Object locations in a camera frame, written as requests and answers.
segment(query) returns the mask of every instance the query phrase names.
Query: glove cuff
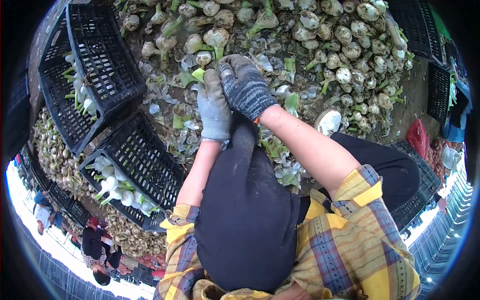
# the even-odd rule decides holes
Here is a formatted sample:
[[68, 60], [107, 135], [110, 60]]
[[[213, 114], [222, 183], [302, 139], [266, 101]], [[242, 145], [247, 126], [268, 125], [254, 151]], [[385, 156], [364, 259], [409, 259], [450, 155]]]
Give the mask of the glove cuff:
[[247, 114], [247, 118], [250, 121], [255, 121], [260, 114], [272, 105], [278, 104], [278, 102], [271, 95], [265, 96], [263, 99], [256, 99], [256, 106], [252, 107], [252, 110]]
[[230, 121], [202, 118], [202, 124], [204, 128], [202, 130], [202, 137], [214, 141], [230, 139]]

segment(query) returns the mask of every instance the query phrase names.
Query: gray glove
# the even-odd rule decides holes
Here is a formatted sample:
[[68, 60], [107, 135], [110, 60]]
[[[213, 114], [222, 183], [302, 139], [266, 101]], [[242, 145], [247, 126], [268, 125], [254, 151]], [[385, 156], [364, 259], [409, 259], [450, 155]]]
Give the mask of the gray glove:
[[208, 69], [204, 74], [204, 82], [198, 83], [197, 104], [202, 118], [202, 138], [214, 141], [230, 139], [230, 124], [232, 115], [228, 103], [223, 96], [220, 78], [214, 69]]
[[219, 61], [218, 71], [228, 104], [255, 121], [268, 107], [278, 104], [270, 95], [262, 74], [239, 54], [225, 56]]

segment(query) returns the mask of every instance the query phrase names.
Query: white sneaker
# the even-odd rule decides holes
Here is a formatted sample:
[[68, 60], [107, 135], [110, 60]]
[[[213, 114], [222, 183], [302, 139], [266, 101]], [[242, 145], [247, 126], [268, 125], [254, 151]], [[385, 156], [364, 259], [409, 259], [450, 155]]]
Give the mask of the white sneaker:
[[318, 132], [330, 137], [338, 131], [341, 121], [342, 115], [340, 112], [334, 108], [328, 108], [320, 113], [313, 127]]

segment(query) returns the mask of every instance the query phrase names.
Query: black jacket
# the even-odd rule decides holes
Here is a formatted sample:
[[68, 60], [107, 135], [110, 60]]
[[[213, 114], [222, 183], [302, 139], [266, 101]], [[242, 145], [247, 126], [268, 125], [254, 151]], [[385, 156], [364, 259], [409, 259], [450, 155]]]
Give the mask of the black jacket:
[[102, 247], [105, 248], [105, 253], [107, 254], [105, 262], [107, 262], [111, 256], [110, 246], [101, 241], [103, 233], [104, 231], [100, 229], [95, 231], [91, 227], [84, 228], [82, 233], [82, 248], [85, 255], [92, 256], [93, 259], [100, 259]]

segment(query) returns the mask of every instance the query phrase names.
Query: plastic bag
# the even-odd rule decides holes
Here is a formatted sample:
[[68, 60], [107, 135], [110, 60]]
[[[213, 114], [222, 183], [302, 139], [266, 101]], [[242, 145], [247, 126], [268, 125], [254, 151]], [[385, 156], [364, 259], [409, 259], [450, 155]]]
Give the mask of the plastic bag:
[[423, 159], [427, 158], [428, 149], [430, 148], [430, 140], [427, 135], [427, 130], [420, 119], [416, 119], [408, 128], [405, 139]]
[[452, 171], [456, 171], [456, 166], [461, 159], [462, 159], [461, 153], [457, 152], [455, 149], [445, 146], [445, 149], [442, 153], [442, 162], [445, 168], [448, 168]]

